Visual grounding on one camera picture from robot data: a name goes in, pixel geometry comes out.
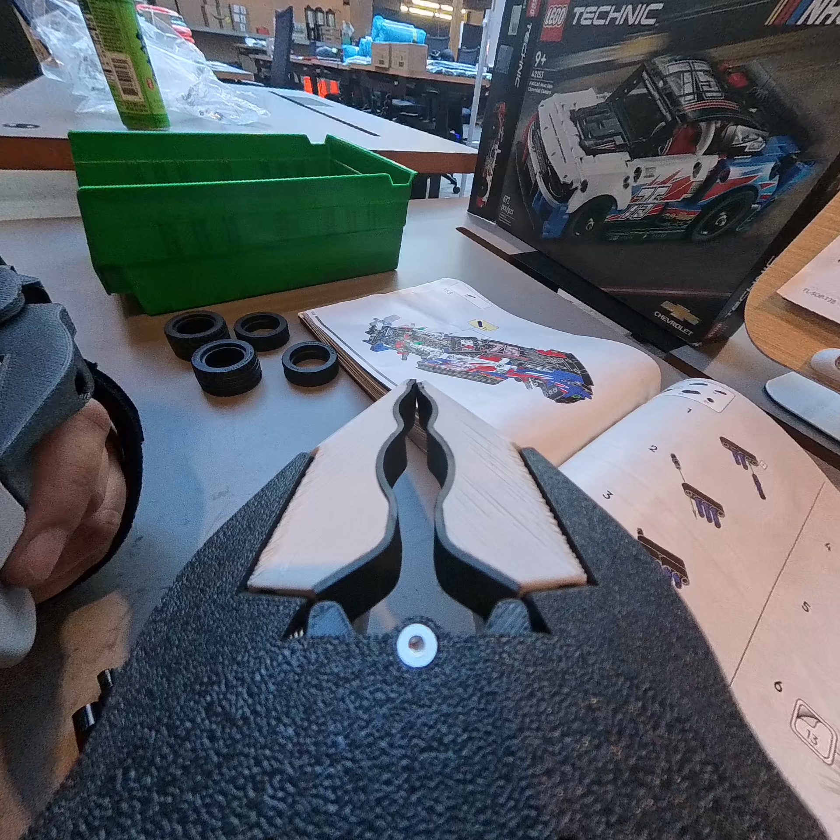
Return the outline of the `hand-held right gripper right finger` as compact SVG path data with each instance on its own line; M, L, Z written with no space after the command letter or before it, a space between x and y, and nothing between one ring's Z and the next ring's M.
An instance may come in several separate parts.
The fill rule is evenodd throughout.
M505 599L586 582L519 448L434 386L416 386L427 467L440 485L434 566L444 591L488 618Z

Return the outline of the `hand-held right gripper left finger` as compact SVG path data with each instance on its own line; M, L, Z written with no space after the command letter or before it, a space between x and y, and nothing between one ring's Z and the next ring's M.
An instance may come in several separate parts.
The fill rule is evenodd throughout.
M249 579L252 592L341 604L354 621L401 572L394 484L407 458L417 384L387 393L311 455Z

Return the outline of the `white desk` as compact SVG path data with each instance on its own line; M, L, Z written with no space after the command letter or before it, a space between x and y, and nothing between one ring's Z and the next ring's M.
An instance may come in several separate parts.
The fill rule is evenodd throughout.
M472 228L466 203L411 201L398 271L283 292L219 308L232 320L257 309L290 320L346 298L464 280L507 311L567 333L611 340L656 360L663 385L682 365L568 295L558 295L456 232ZM129 394L143 426L143 486L126 543L86 583L38 610L35 646L2 670L2 838L21 837L77 761L71 713L98 694L96 673L121 665L154 608L195 551L291 458L371 404L345 373L321 388L297 388L280 352L263 357L264 379L230 398L206 395L163 336L167 317L146 317L106 297L93 276L78 218L2 223L2 256L41 279L65 305L81 348Z

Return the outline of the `person's left hand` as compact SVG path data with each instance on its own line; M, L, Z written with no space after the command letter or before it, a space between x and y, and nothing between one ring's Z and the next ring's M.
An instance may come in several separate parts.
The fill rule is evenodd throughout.
M90 400L35 448L25 527L2 579L36 604L101 562L117 535L127 489L111 432L105 408Z

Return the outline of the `black toy tyre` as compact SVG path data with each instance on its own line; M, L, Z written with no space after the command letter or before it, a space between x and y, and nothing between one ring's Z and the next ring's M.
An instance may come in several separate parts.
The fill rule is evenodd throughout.
M234 336L259 353L278 350L290 339L288 321L273 311L247 313L234 323Z
M178 313L167 321L164 336L177 358L190 361L198 348L228 338L229 330L217 312L194 310Z
M318 341L293 344L283 353L281 364L291 384L306 387L326 385L340 370L335 349Z
M214 396L244 394L262 378L257 352L239 339L205 343L194 351L191 363L198 384Z

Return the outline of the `open instruction book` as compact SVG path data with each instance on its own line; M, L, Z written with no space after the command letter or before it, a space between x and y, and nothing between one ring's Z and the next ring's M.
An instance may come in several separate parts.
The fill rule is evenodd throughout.
M627 343L519 318L466 283L302 311L380 396L428 381L548 457L658 563L742 712L839 829L838 489L766 412Z

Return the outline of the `green box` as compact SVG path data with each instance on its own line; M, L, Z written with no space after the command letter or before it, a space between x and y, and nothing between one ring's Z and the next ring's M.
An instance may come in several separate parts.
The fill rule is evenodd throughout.
M396 268L415 172L332 135L71 131L91 263L162 314Z

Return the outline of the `black toy car box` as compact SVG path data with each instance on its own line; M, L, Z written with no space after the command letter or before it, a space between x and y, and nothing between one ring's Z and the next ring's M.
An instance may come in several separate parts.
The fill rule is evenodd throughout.
M839 2L507 2L469 211L677 340L838 182Z

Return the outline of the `clear plastic bag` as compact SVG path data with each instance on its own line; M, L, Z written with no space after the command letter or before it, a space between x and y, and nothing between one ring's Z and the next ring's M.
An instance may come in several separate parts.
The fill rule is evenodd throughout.
M248 125L268 115L217 79L201 51L172 26L150 22L133 3L169 118L179 112L216 123ZM77 111L119 114L79 2L24 2L24 9L51 57L43 65L45 74L69 86L79 98Z

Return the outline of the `white stand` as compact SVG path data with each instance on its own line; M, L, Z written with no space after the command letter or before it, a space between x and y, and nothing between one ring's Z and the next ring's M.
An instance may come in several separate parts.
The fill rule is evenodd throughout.
M783 409L838 442L839 349L814 353L810 368L817 375L816 381L789 372L768 380L763 389Z

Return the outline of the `wooden board with instruction sheet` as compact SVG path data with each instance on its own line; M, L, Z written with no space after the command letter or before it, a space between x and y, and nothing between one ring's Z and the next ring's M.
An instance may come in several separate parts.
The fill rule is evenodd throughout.
M772 361L838 391L811 367L813 355L839 347L839 327L783 299L778 289L817 256L839 233L836 194L758 277L748 294L744 321L751 341Z

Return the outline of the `white table with wooden edge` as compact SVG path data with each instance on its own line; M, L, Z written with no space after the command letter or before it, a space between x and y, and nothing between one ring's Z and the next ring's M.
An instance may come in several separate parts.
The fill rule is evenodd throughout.
M476 151L467 145L387 121L304 91L229 86L268 115L248 125L171 115L174 133L294 133L321 143L327 135L376 152L421 174L473 173ZM39 77L1 97L1 168L72 171L68 132L124 132L116 112L78 112L79 98L60 80Z

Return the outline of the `long dark workbench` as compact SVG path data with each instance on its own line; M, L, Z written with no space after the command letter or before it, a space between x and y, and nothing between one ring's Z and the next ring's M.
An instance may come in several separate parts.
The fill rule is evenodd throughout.
M476 66L434 59L423 71L290 58L290 88L463 143L471 119Z

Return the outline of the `cardboard box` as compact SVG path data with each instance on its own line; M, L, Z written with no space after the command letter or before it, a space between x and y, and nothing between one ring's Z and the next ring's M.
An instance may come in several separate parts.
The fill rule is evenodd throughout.
M373 42L371 64L378 70L415 76L427 70L427 46L418 43Z

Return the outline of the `blue plastic bag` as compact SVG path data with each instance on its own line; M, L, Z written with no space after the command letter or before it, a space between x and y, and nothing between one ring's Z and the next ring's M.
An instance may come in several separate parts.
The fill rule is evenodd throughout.
M374 43L425 45L426 32L402 21L375 15L371 23L371 41Z

